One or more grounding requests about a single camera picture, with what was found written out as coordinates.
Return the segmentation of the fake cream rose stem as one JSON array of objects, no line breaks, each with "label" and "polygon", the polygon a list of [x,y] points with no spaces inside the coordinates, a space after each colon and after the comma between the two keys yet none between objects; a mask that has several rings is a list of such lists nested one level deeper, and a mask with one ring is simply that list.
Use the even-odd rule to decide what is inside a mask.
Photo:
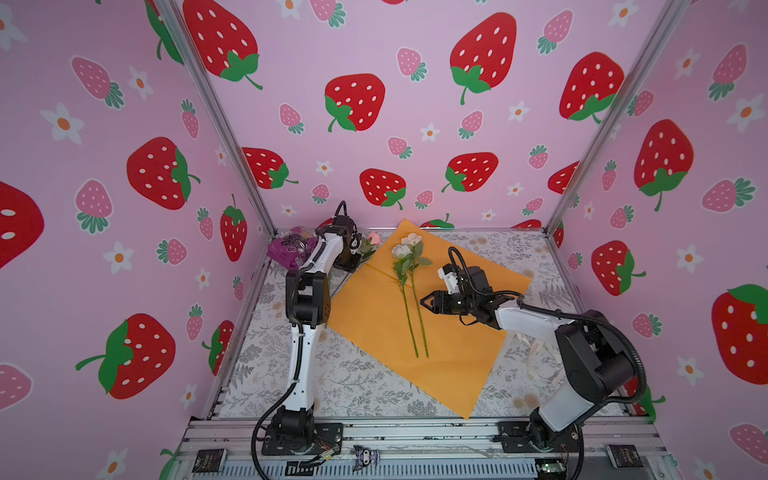
[{"label": "fake cream rose stem", "polygon": [[411,319],[409,306],[408,306],[408,300],[406,298],[406,293],[405,293],[405,285],[408,279],[408,269],[411,265],[411,260],[413,258],[412,247],[408,244],[398,245],[392,249],[392,255],[394,258],[393,270],[394,270],[394,273],[396,274],[399,290],[402,295],[406,318],[407,318],[408,330],[411,337],[414,354],[415,354],[415,357],[418,358],[419,350],[416,344],[412,319]]}]

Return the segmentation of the orange wrapping paper sheet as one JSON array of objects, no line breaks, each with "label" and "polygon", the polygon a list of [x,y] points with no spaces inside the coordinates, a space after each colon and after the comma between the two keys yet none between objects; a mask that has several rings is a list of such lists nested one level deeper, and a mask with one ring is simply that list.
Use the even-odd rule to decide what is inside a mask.
[{"label": "orange wrapping paper sheet", "polygon": [[392,249],[409,233],[423,237],[424,257],[415,283],[419,300],[445,285],[439,268],[457,246],[466,263],[480,267],[494,290],[529,290],[540,245],[533,232],[425,232],[404,220],[372,259],[351,275],[332,300],[331,333],[321,345],[326,361],[317,374],[320,414],[343,417],[521,416],[537,407],[520,345],[508,333],[421,306],[430,357],[424,351],[410,278],[405,285],[419,357],[408,330]]}]

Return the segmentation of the fake pink rose stem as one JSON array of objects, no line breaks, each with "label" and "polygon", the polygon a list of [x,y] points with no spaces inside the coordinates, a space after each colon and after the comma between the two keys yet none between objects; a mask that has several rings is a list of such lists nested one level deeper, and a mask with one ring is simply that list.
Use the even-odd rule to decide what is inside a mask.
[{"label": "fake pink rose stem", "polygon": [[359,247],[361,261],[367,262],[376,253],[381,244],[382,238],[377,232],[372,232],[367,236],[362,237]]}]

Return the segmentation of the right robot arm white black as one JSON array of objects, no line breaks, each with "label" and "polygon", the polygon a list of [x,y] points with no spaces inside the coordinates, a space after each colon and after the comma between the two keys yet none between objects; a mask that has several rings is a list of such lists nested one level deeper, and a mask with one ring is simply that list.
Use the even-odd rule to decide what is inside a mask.
[{"label": "right robot arm white black", "polygon": [[437,315],[469,316],[473,324],[511,331],[545,343],[560,353],[565,380],[529,416],[522,439],[539,451],[551,450],[579,435],[585,421],[606,405],[635,404],[647,390],[647,375],[630,339],[603,314],[565,313],[528,304],[522,293],[495,291],[485,272],[469,267],[460,251],[448,249],[450,262],[439,270],[444,290],[420,304]]}]

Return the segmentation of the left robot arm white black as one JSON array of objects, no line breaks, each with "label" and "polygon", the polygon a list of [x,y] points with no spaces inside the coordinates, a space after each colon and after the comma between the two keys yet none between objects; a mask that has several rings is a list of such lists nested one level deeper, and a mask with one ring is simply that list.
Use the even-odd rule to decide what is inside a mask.
[{"label": "left robot arm white black", "polygon": [[264,456],[305,454],[333,447],[318,444],[314,423],[314,350],[331,312],[330,273],[354,272],[360,261],[361,235],[340,202],[332,221],[316,230],[317,243],[307,260],[286,275],[285,314],[291,326],[291,357],[286,392],[257,422],[252,443]]}]

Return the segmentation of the purple plastic snack bag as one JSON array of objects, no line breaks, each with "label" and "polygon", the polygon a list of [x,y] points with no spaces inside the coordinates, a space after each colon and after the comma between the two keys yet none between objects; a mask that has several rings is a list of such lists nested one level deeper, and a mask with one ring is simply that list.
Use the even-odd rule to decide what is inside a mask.
[{"label": "purple plastic snack bag", "polygon": [[299,269],[318,243],[314,231],[295,227],[275,238],[268,246],[268,256],[288,270]]}]

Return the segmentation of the white ribbon strip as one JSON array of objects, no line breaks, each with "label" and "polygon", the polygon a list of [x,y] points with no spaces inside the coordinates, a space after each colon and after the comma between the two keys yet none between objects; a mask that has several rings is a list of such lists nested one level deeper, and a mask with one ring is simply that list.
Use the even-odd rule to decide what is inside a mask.
[{"label": "white ribbon strip", "polygon": [[528,377],[532,380],[541,380],[542,377],[539,375],[538,371],[535,368],[535,358],[536,358],[536,355],[544,347],[547,346],[547,344],[540,339],[531,339],[530,337],[522,333],[515,333],[513,338],[528,348],[528,356],[526,359],[526,369],[527,369]]}]

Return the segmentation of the small purple figure charm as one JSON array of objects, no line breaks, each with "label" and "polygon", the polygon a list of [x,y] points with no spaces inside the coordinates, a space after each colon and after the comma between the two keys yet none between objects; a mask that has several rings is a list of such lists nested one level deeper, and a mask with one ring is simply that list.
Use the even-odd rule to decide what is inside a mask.
[{"label": "small purple figure charm", "polygon": [[378,450],[370,449],[362,445],[354,445],[353,453],[355,456],[353,470],[355,472],[364,470],[368,467],[375,467],[380,460],[380,453]]}]

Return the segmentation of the right black label plate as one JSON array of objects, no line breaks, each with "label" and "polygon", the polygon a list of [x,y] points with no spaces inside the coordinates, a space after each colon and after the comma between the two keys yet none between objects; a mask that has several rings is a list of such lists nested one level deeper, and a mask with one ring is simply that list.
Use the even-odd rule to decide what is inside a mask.
[{"label": "right black label plate", "polygon": [[642,456],[634,445],[610,444],[606,446],[606,453],[615,469],[643,469]]}]

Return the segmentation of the black label plate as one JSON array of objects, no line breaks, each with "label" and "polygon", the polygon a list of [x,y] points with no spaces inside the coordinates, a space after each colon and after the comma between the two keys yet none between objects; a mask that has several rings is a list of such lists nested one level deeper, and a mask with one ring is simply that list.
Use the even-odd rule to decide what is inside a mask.
[{"label": "black label plate", "polygon": [[606,446],[606,453],[615,469],[643,469],[642,456],[634,445],[610,444]]},{"label": "black label plate", "polygon": [[192,474],[208,474],[221,472],[226,462],[226,448],[203,449],[196,453],[192,466]]}]

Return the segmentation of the left black label plate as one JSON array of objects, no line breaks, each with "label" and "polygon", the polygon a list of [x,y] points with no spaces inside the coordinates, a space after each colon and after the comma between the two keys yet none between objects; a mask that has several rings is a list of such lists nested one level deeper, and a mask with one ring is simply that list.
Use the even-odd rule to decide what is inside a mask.
[{"label": "left black label plate", "polygon": [[192,474],[208,474],[221,472],[226,462],[226,448],[203,449],[196,453],[192,466]]}]

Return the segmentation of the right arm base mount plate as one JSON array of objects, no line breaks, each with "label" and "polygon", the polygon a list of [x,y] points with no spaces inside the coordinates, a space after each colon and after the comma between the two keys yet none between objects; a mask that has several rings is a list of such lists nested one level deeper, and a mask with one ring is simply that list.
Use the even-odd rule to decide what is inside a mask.
[{"label": "right arm base mount plate", "polygon": [[495,439],[501,443],[505,453],[578,453],[583,445],[581,435],[573,426],[554,432],[544,423],[502,421],[497,427]]}]

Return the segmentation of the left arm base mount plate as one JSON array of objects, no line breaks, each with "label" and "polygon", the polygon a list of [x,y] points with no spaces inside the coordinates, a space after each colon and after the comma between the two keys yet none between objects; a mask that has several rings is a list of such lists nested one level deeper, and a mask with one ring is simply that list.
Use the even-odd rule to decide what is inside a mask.
[{"label": "left arm base mount plate", "polygon": [[338,451],[343,444],[342,423],[321,422],[310,432],[292,434],[286,427],[270,424],[260,447],[264,456],[319,455],[328,450]]}]

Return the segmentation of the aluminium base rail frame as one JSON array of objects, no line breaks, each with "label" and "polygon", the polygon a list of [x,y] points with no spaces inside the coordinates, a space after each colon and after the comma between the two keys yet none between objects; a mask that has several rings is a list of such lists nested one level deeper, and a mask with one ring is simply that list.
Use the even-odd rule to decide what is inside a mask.
[{"label": "aluminium base rail frame", "polygon": [[[171,471],[174,479],[680,479],[677,460],[654,425],[643,417],[594,417],[582,427],[578,453],[505,453],[495,439],[497,424],[522,418],[449,417],[336,418],[343,444],[321,465],[300,467],[308,456],[264,456],[252,443],[254,422],[245,419],[193,421]],[[634,445],[643,469],[615,469],[610,444]],[[354,445],[378,450],[377,466],[355,472]],[[226,448],[221,472],[192,474],[196,453]]]}]

